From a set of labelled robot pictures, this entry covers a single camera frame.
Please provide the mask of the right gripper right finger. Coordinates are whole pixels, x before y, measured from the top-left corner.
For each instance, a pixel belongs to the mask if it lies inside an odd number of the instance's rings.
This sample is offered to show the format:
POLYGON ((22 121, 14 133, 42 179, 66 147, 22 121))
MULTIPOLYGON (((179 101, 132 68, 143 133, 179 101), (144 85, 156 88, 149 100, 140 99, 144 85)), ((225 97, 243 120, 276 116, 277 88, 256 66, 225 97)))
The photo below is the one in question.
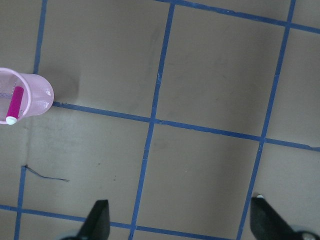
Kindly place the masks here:
POLYGON ((314 240, 315 233, 295 231, 259 194, 250 201, 250 230, 257 240, 314 240))

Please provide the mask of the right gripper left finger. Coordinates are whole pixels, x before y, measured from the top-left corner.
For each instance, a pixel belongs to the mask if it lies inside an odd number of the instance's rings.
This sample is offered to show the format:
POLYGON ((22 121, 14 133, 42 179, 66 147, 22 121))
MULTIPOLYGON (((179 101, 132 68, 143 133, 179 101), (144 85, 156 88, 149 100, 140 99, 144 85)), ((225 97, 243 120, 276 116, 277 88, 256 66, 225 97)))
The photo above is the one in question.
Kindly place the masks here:
POLYGON ((108 200, 97 200, 84 224, 75 236, 76 240, 107 240, 110 235, 108 200))

